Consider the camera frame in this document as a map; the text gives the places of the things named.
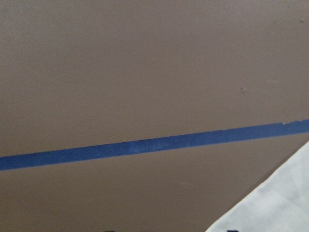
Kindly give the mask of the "cream long-sleeve cat shirt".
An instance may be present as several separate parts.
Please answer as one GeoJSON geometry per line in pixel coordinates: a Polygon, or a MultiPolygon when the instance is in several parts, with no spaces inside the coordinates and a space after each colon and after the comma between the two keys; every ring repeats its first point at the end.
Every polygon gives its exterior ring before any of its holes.
{"type": "Polygon", "coordinates": [[[209,232],[307,232],[309,145],[304,144],[268,179],[232,207],[209,232]]]}

